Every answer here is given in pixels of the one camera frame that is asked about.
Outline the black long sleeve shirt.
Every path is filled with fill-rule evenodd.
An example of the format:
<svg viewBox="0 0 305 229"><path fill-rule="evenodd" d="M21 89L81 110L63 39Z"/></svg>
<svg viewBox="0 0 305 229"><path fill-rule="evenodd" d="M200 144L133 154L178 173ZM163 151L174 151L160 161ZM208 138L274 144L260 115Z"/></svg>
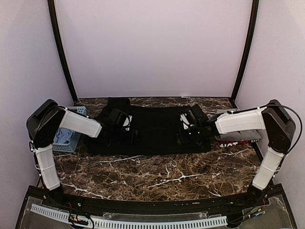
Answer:
<svg viewBox="0 0 305 229"><path fill-rule="evenodd" d="M211 151L210 138L204 139L201 145L188 142L178 145L176 130L181 129L179 113L191 106L174 107L141 107L132 105L128 98L109 98L107 105L95 119L102 119L114 108L134 118L131 128L139 131L139 141L132 145L113 142L109 146L96 138L85 137L87 152L93 155L171 155L188 153L206 153Z"/></svg>

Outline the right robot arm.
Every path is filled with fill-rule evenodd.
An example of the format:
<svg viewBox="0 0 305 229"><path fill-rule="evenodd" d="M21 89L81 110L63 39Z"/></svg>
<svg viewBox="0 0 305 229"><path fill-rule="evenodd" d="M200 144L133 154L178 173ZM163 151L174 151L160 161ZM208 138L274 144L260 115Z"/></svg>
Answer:
<svg viewBox="0 0 305 229"><path fill-rule="evenodd" d="M179 145L196 142L198 145L207 138L215 137L226 147L239 143L257 142L262 139L260 131L266 131L268 139L267 152L258 172L252 180L254 187L243 197L243 203L253 207L262 198L270 180L279 171L286 155L297 144L293 140L296 124L289 112L294 110L271 100L268 104L246 110L221 110L207 117L198 105L179 113L182 123L177 130Z"/></svg>

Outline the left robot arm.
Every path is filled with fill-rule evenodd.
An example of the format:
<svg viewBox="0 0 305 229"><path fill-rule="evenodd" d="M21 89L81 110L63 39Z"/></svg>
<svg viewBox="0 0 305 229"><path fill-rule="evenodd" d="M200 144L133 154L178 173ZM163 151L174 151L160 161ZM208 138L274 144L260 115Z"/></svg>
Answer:
<svg viewBox="0 0 305 229"><path fill-rule="evenodd" d="M49 201L57 208L67 204L67 197L59 190L60 180L53 158L53 142L59 128L96 138L109 146L113 142L135 144L139 132L131 128L134 118L119 110L112 109L110 114L100 120L77 113L58 105L54 100L46 100L27 120L26 127L30 138L30 150L38 163L38 170L45 187L51 191Z"/></svg>

